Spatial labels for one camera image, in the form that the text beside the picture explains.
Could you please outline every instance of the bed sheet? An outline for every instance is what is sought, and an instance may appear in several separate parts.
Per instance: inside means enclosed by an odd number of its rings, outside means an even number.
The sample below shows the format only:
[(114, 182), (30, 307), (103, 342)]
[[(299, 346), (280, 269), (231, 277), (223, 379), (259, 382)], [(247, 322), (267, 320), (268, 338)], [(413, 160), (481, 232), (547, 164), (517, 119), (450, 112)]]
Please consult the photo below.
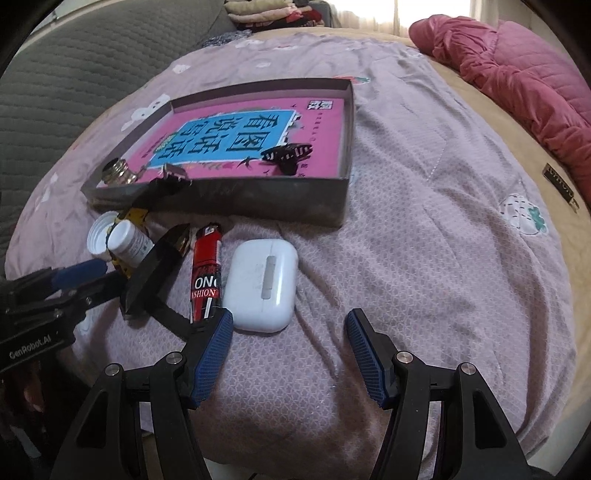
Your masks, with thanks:
[[(253, 38), (267, 39), (293, 35), (297, 29), (283, 29), (257, 33)], [(382, 41), (395, 41), (414, 48), (410, 38), (396, 37), (385, 33), (360, 32), (351, 28), (309, 28), (315, 35), (342, 35), (347, 38), (375, 38)], [(538, 186), (554, 222), (569, 271), (573, 292), (575, 340), (577, 346), (577, 365), (573, 386), (564, 408), (562, 418), (575, 412), (591, 399), (591, 216), (586, 204), (565, 169), (554, 156), (544, 149), (511, 115), (496, 105), (486, 95), (464, 82), (452, 69), (429, 58), (429, 62), (470, 107), (478, 113), (492, 129), (499, 134), (511, 153)], [(549, 163), (562, 176), (575, 192), (575, 199), (581, 209), (575, 213), (564, 201), (556, 188), (542, 175), (544, 166)]]
[[(421, 54), (399, 43), (298, 33), (182, 57), (97, 120), (39, 184), (12, 239), (7, 274), (88, 258), (84, 239), (96, 214), (79, 187), (128, 133), (137, 109), (277, 76), (354, 80), (348, 218), (338, 231), (219, 219), (228, 231), (222, 279), (233, 250), (252, 238), (287, 239), (300, 265), (291, 324), (274, 336), (237, 333), (212, 397), (193, 414), (204, 454), (274, 476), (367, 478), (388, 415), (367, 396), (343, 337), (346, 312), (359, 306), (377, 330), (428, 364), (474, 362), (524, 450), (535, 449), (557, 421), (574, 372), (557, 231), (501, 139)], [(539, 207), (539, 235), (521, 235), (500, 215), (512, 194)], [(186, 219), (154, 216), (152, 232)], [(184, 314), (189, 277), (190, 257), (168, 296)], [(182, 346), (153, 319), (124, 323), (115, 303), (93, 309), (76, 337), (64, 360), (89, 380), (110, 361), (141, 367)], [(424, 478), (437, 418), (433, 411)]]

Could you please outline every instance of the white sheer curtain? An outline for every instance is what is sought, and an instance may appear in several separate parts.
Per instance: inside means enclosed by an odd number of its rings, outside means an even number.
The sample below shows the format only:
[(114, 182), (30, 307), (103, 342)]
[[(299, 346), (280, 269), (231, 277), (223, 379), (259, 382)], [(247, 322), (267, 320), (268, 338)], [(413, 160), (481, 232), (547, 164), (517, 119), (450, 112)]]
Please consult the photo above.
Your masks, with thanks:
[(434, 14), (480, 18), (482, 0), (329, 0), (337, 27), (408, 37), (408, 27)]

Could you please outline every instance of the metal screw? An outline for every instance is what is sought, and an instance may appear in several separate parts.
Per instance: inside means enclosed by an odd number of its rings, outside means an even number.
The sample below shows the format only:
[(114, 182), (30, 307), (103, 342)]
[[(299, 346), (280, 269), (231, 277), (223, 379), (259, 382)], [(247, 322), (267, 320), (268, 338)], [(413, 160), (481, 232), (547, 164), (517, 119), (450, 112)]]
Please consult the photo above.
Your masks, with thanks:
[(119, 365), (110, 364), (110, 365), (107, 365), (107, 367), (105, 368), (105, 373), (107, 375), (109, 375), (110, 377), (114, 377), (115, 375), (117, 375), (119, 373), (119, 370), (121, 370), (119, 368)]
[(414, 357), (410, 352), (398, 352), (396, 354), (396, 360), (402, 364), (409, 364), (414, 360)]
[(176, 365), (183, 359), (183, 354), (181, 352), (172, 352), (166, 356), (166, 362), (171, 365)]
[(466, 375), (474, 375), (476, 373), (476, 367), (469, 363), (462, 364), (462, 372)]

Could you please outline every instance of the airpods case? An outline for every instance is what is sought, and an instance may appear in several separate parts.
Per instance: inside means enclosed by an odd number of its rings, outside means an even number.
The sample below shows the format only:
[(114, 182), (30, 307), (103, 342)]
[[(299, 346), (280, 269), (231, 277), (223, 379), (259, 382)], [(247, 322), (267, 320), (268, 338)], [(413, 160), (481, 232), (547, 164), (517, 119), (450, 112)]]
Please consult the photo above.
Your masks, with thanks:
[(278, 332), (293, 315), (296, 302), (297, 251), (278, 239), (249, 240), (232, 257), (223, 307), (234, 327)]

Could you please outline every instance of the beige mattress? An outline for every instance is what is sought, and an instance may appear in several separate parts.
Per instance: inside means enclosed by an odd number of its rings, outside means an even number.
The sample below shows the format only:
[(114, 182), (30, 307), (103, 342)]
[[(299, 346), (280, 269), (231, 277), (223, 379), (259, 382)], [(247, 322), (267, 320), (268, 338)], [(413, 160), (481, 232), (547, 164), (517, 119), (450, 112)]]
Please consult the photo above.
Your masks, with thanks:
[[(301, 28), (260, 32), (254, 38), (266, 39), (292, 35)], [(350, 28), (306, 28), (316, 35), (342, 35), (349, 38), (372, 37), (384, 41), (398, 41), (413, 47), (409, 38), (384, 33), (361, 32)], [(577, 344), (577, 368), (569, 400), (563, 412), (566, 418), (591, 398), (591, 217), (581, 195), (556, 159), (546, 151), (511, 115), (498, 107), (491, 99), (464, 82), (459, 75), (434, 60), (435, 70), (487, 123), (501, 136), (515, 158), (536, 182), (550, 211), (560, 239), (564, 261), (569, 269), (573, 292), (574, 322)], [(544, 166), (550, 163), (575, 191), (581, 209), (574, 210), (560, 196), (556, 188), (542, 175)]]

